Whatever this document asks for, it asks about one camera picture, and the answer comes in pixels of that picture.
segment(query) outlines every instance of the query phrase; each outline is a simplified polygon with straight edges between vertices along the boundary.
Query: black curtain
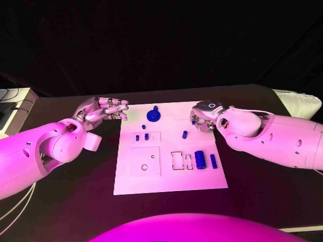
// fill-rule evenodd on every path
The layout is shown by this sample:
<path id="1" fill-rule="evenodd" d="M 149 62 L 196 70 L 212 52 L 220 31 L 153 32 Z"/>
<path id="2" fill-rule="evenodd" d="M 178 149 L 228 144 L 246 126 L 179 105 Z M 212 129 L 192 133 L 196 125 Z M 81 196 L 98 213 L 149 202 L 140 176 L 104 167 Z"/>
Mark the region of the black curtain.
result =
<path id="1" fill-rule="evenodd" d="M 0 2 L 0 76 L 44 96 L 260 83 L 321 17 L 323 1 Z"/>

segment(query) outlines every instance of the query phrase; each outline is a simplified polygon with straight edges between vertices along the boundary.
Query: robotic hand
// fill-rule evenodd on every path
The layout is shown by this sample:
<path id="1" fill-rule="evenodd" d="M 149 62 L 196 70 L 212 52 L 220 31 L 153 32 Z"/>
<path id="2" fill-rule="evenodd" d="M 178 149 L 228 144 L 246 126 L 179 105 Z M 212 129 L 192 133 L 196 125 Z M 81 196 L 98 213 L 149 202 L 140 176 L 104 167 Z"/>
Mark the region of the robotic hand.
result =
<path id="1" fill-rule="evenodd" d="M 88 131 L 103 119 L 127 120 L 127 104 L 126 100 L 93 97 L 80 105 L 72 118 L 0 140 L 0 200 L 71 162 L 83 148 L 97 151 L 103 138 Z"/>
<path id="2" fill-rule="evenodd" d="M 323 170 L 322 124 L 240 109 L 217 100 L 205 100 L 194 106 L 191 122 L 202 132 L 217 127 L 234 150 L 289 167 Z"/>

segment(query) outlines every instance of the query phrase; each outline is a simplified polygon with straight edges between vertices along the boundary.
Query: tabletop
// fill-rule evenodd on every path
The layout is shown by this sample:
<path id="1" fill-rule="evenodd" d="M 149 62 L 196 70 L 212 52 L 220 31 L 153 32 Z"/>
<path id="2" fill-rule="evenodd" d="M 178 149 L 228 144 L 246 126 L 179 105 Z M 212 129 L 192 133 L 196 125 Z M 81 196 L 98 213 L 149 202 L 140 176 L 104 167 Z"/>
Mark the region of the tabletop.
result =
<path id="1" fill-rule="evenodd" d="M 22 131 L 72 116 L 91 96 L 41 98 Z M 130 104 L 217 98 L 244 109 L 289 115 L 270 88 L 259 85 L 121 93 L 104 97 Z M 34 198 L 0 241 L 88 241 L 119 225 L 155 215 L 211 213 L 240 217 L 276 228 L 323 225 L 323 176 L 233 150 L 220 132 L 217 147 L 228 189 L 113 195 L 120 141 L 120 120 L 106 120 L 93 133 L 103 137 L 97 152 L 84 150 L 36 184 Z M 0 201 L 0 216 L 26 191 Z M 0 222 L 0 231 L 16 213 Z"/>

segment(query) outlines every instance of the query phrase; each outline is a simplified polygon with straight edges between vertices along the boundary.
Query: white sheet of paper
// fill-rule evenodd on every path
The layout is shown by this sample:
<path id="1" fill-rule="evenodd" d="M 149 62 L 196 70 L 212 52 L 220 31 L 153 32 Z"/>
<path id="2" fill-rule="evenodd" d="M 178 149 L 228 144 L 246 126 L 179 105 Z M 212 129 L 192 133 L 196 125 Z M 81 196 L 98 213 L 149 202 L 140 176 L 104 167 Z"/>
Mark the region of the white sheet of paper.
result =
<path id="1" fill-rule="evenodd" d="M 214 133 L 201 132 L 189 121 L 196 103 L 129 106 L 129 120 L 121 122 L 114 195 L 228 188 Z M 150 122 L 146 115 L 155 105 L 160 120 Z M 188 131 L 186 139 L 182 138 L 184 131 Z M 205 154 L 205 169 L 196 168 L 195 152 L 199 150 Z M 182 161 L 179 153 L 173 160 L 173 152 L 182 153 Z M 212 168 L 211 154 L 215 155 L 218 169 Z M 173 162 L 178 162 L 178 169 L 173 169 Z"/>

